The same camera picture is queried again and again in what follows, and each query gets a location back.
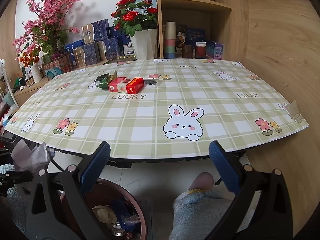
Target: checkered tablecloth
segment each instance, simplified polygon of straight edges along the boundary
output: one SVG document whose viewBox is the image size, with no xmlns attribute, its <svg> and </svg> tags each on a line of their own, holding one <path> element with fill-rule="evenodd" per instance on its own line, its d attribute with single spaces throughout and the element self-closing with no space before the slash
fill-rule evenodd
<svg viewBox="0 0 320 240">
<path fill-rule="evenodd" d="M 157 80 L 137 95 L 97 88 L 102 74 Z M 55 77 L 14 115 L 6 130 L 28 140 L 91 154 L 107 141 L 115 158 L 208 155 L 218 140 L 227 151 L 298 132 L 276 90 L 231 61 L 172 59 L 114 63 Z"/>
</svg>

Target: artificial rose plant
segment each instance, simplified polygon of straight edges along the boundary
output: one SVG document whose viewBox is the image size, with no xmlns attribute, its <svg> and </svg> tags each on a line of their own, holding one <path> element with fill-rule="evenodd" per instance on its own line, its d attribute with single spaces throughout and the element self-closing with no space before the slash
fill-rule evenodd
<svg viewBox="0 0 320 240">
<path fill-rule="evenodd" d="M 16 47 L 18 58 L 22 56 L 20 62 L 25 66 L 36 63 L 41 50 L 45 64 L 61 55 L 59 46 L 67 42 L 67 32 L 80 32 L 77 28 L 63 27 L 66 13 L 76 1 L 81 0 L 39 0 L 38 3 L 36 0 L 27 0 L 29 10 L 37 15 L 37 19 L 28 20 L 26 24 L 23 21 L 26 32 L 12 44 Z"/>
<path fill-rule="evenodd" d="M 136 31 L 158 28 L 158 10 L 152 7 L 152 0 L 121 0 L 116 5 L 116 12 L 111 14 L 117 18 L 113 21 L 116 30 L 133 37 Z"/>
</svg>

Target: wooden shelf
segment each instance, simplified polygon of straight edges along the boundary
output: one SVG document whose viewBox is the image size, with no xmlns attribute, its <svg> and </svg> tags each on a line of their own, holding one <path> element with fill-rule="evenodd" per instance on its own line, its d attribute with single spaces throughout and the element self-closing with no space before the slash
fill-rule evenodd
<svg viewBox="0 0 320 240">
<path fill-rule="evenodd" d="M 231 11 L 232 7 L 223 3 L 207 0 L 161 0 L 165 9 L 184 9 L 205 12 Z"/>
</svg>

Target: white flower pot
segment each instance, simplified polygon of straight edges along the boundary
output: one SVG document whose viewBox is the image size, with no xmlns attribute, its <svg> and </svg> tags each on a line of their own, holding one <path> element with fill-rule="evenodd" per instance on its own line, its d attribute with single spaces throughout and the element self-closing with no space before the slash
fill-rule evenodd
<svg viewBox="0 0 320 240">
<path fill-rule="evenodd" d="M 158 29 L 136 31 L 130 36 L 137 60 L 154 59 L 157 52 Z"/>
</svg>

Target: red cigarette box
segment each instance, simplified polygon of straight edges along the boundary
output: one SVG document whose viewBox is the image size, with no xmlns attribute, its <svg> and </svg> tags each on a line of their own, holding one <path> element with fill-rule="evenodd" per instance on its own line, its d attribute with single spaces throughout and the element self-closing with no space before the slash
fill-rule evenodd
<svg viewBox="0 0 320 240">
<path fill-rule="evenodd" d="M 109 84 L 109 91 L 137 94 L 143 86 L 143 78 L 118 77 Z"/>
</svg>

